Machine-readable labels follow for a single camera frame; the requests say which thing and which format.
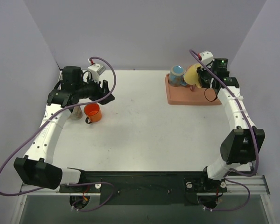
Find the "yellow mug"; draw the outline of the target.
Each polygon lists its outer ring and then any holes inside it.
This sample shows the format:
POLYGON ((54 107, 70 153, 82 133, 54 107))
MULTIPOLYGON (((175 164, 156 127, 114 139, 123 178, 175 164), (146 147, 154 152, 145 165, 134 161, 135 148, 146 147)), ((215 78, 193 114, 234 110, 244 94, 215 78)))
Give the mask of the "yellow mug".
POLYGON ((197 73, 198 68, 200 68, 200 64, 198 63, 189 66, 184 74, 184 81, 190 86, 201 88, 199 84, 199 75, 197 73))

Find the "orange mug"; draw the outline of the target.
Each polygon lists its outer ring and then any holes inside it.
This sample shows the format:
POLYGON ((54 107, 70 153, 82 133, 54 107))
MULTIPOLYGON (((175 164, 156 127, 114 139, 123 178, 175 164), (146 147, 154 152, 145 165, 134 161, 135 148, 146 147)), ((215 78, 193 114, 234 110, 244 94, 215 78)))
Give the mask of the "orange mug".
POLYGON ((102 119, 102 113, 97 103, 86 105, 84 113, 86 115, 86 124, 96 123, 102 119))

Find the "cream floral mug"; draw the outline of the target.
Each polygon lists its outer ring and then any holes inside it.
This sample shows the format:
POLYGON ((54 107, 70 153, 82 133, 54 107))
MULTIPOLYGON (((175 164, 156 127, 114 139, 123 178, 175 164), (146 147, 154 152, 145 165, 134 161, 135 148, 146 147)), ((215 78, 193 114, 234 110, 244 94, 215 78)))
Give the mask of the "cream floral mug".
POLYGON ((70 118, 72 120, 79 120, 83 117, 83 112, 82 112, 82 109, 80 106, 75 106, 71 115, 70 115, 70 118))

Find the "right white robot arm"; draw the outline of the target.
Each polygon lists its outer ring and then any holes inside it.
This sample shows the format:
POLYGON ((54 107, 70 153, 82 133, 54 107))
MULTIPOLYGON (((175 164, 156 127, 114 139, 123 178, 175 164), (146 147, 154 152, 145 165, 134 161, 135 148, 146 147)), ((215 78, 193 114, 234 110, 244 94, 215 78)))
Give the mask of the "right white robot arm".
POLYGON ((207 170, 207 175, 199 179, 200 188, 209 191, 229 172, 237 172, 237 168, 254 162, 255 175, 259 167, 259 151, 265 138, 263 129, 258 129, 252 122, 244 106, 239 83, 235 77, 229 76, 226 58, 204 59, 199 56, 198 81, 203 88, 213 89, 220 100, 228 119, 230 133, 220 146, 220 157, 207 170))

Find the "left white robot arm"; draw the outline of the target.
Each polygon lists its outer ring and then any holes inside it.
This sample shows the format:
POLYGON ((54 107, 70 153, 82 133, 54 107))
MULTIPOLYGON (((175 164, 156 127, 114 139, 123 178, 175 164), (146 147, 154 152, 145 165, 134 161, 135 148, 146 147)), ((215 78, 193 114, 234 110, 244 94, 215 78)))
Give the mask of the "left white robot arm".
POLYGON ((48 95, 42 130, 33 138, 24 156, 14 161, 24 184, 48 189, 70 185, 76 192, 85 190, 87 181, 81 177, 81 171, 54 166, 53 156, 63 126, 81 99, 88 98, 102 105, 115 99, 108 82, 99 80, 104 71, 105 66, 99 63, 90 65, 86 71, 77 66, 61 70, 61 80, 48 95))

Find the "blue-bottom cartoon mug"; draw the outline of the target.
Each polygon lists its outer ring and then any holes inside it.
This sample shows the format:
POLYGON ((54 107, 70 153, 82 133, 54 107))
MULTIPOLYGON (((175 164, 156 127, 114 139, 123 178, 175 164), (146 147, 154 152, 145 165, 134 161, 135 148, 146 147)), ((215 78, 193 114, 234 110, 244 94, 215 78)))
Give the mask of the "blue-bottom cartoon mug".
POLYGON ((173 87, 187 86, 184 81, 185 70, 180 65, 175 65, 170 69, 168 76, 168 83, 173 87))

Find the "pink plastic tray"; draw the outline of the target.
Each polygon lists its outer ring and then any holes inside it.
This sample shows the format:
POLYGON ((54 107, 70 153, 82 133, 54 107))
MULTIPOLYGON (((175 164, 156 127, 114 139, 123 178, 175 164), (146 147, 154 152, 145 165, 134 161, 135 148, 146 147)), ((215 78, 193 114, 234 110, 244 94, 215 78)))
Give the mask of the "pink plastic tray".
POLYGON ((213 89, 197 88, 193 90, 190 87, 171 86, 168 82, 169 74, 165 76, 165 88, 167 101, 170 105, 193 105, 193 106, 207 106, 207 105, 221 105, 219 99, 211 102, 216 97, 213 89))

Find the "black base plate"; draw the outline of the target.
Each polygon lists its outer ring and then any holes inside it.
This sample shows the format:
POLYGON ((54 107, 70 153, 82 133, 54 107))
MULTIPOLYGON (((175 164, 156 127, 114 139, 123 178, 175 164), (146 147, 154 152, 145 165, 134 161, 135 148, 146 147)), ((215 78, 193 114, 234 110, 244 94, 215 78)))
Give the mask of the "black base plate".
POLYGON ((205 171, 83 171, 78 186, 61 186, 61 193, 99 193, 108 205, 214 205, 227 191, 224 180, 205 171))

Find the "aluminium rail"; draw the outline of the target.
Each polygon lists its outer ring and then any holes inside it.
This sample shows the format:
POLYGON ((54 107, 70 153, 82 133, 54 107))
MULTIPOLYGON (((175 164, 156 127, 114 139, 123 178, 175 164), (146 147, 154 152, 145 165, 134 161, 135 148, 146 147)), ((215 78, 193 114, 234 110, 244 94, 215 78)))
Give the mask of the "aluminium rail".
MULTIPOLYGON (((230 181, 226 183, 225 195, 245 195, 247 193, 246 188, 249 189, 251 195, 269 195, 270 190, 267 185, 266 179, 263 175, 256 175, 253 177, 244 176, 228 176, 230 181)), ((97 186, 94 191, 89 191, 88 193, 83 193, 82 190, 77 190, 73 192, 65 192, 56 189, 39 189, 34 190, 32 186, 23 184, 20 192, 25 195, 44 195, 44 196, 58 196, 58 195, 69 195, 69 196, 98 196, 101 192, 102 186, 97 186)))

